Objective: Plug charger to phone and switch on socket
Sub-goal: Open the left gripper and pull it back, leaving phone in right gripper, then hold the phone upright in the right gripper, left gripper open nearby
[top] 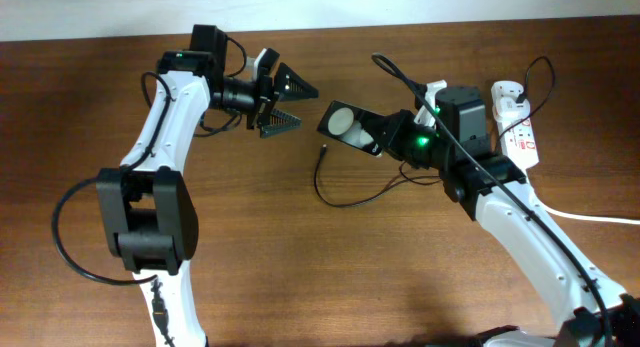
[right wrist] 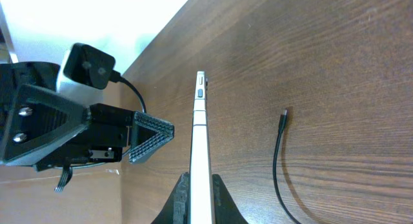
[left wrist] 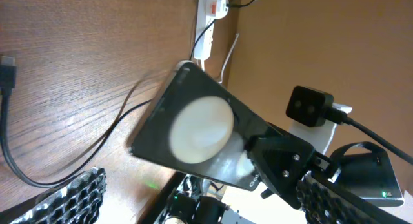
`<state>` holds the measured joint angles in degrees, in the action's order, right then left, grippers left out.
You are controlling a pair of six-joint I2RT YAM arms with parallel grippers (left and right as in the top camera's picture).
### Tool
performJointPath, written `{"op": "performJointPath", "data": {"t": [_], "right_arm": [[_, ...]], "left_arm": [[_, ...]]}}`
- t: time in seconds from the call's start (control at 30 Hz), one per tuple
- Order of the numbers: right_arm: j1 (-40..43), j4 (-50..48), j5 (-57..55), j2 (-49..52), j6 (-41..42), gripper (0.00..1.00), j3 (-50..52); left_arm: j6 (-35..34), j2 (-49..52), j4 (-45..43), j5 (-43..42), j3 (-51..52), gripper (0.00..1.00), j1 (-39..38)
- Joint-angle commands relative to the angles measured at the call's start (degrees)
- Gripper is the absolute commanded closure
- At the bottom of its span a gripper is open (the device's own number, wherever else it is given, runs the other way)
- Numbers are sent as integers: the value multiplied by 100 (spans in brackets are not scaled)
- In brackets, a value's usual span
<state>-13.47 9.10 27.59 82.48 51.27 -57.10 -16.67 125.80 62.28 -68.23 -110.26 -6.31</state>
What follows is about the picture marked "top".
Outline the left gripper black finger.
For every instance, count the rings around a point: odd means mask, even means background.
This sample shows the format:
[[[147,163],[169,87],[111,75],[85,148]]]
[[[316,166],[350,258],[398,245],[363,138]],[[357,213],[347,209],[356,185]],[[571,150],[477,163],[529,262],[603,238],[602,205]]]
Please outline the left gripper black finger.
[[[278,101],[297,101],[319,97],[318,90],[285,63],[281,63],[276,71],[274,94]]]
[[[300,118],[278,109],[272,109],[259,119],[261,138],[270,138],[278,134],[297,129],[301,126]]]

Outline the black smartphone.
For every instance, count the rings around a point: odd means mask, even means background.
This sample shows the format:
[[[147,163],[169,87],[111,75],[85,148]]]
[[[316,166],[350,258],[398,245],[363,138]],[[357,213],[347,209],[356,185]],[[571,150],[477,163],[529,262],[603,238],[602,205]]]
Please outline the black smartphone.
[[[334,100],[320,120],[317,131],[328,138],[379,157],[383,154],[383,149],[366,126],[382,118],[377,113]]]

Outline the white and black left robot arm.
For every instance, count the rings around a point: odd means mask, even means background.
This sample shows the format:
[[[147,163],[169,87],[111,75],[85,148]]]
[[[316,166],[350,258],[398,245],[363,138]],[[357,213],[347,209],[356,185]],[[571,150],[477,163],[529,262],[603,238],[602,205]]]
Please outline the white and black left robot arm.
[[[277,103],[319,95],[271,48],[245,61],[249,80],[227,75],[230,40],[214,25],[196,25],[187,49],[162,55],[152,74],[156,94],[136,143],[119,168],[97,176],[109,251],[140,287],[158,346],[209,343],[191,286],[199,222],[183,177],[201,118],[209,109],[245,116],[248,128],[268,138],[301,123],[276,109]]]

